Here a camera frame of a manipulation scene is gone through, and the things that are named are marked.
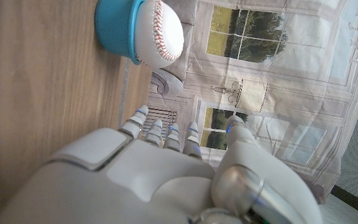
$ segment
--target trees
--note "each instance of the trees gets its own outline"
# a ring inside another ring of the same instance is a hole
[[[279,29],[282,22],[283,17],[272,12],[233,10],[229,33],[267,40],[280,40],[282,35],[281,40],[286,41],[288,37],[285,31]],[[260,63],[272,58],[278,45],[278,42],[248,38],[243,38],[241,44],[241,39],[242,37],[236,35],[230,35],[227,38],[225,57],[238,57],[240,60]],[[277,53],[283,51],[284,47],[285,44],[281,43],[278,46]]]

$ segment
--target robot finger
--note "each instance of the robot finger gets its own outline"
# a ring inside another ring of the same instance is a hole
[[[161,131],[162,131],[162,121],[160,119],[156,119],[150,131],[146,134],[144,141],[149,142],[154,146],[160,147],[160,144],[162,142]]]
[[[186,144],[183,148],[183,153],[197,159],[202,159],[200,141],[198,140],[197,124],[194,121],[188,125],[186,132]]]
[[[187,156],[195,157],[199,160],[203,160],[201,158],[201,149],[197,144],[194,144],[188,141],[183,148],[183,153]]]
[[[178,136],[169,134],[164,142],[164,149],[172,149],[176,152],[180,152],[180,144]]]
[[[148,112],[147,106],[141,106],[118,130],[136,139],[139,136],[140,130],[142,130]]]
[[[186,132],[186,141],[187,139],[189,139],[189,137],[193,136],[192,139],[197,139],[198,142],[198,130],[197,130],[197,124],[192,121],[190,122],[190,124],[187,126],[187,132]]]
[[[251,142],[259,146],[244,121],[240,117],[232,115],[226,121],[227,148],[230,149],[231,145],[236,141]]]
[[[174,134],[174,135],[176,135],[176,136],[179,137],[179,126],[178,126],[178,124],[173,123],[173,124],[169,127],[167,136],[169,136],[170,134]]]

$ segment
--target window pane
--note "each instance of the window pane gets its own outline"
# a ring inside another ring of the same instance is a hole
[[[317,148],[326,132],[326,130],[321,128],[298,125],[293,133],[290,143]]]
[[[217,56],[224,56],[226,49],[227,35],[215,32],[209,33],[208,46],[206,52]]]
[[[206,108],[204,128],[211,128],[213,108]]]
[[[279,40],[284,17],[272,12],[250,11],[246,27],[246,36],[268,40]]]
[[[306,165],[313,153],[313,148],[290,144],[285,149],[282,159]]]
[[[206,128],[224,130],[227,119],[233,115],[233,111],[213,109],[211,123]]]
[[[232,9],[215,6],[212,15],[211,30],[228,33],[232,12]]]
[[[246,24],[248,11],[246,10],[233,10],[231,14],[229,33],[242,35],[244,25]]]
[[[271,62],[277,45],[277,42],[244,38],[239,59],[256,63]]]
[[[226,133],[203,131],[200,146],[226,150]]]
[[[241,43],[241,37],[230,35],[227,38],[224,56],[237,59],[240,50],[240,43]]]
[[[236,116],[240,117],[244,121],[244,123],[247,122],[248,114],[236,112]]]

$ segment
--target baseball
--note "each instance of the baseball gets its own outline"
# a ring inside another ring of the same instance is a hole
[[[177,14],[161,0],[146,0],[135,21],[136,58],[152,68],[173,63],[183,50],[183,29]]]

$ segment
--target window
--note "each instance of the window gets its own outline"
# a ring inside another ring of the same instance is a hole
[[[242,118],[244,122],[247,121],[247,115],[244,113],[207,108],[200,145],[213,149],[226,150],[227,144],[224,126],[227,119],[234,114]]]
[[[270,62],[288,39],[284,16],[215,6],[207,53],[248,62]]]
[[[331,25],[318,16],[214,6],[206,53],[318,72]]]

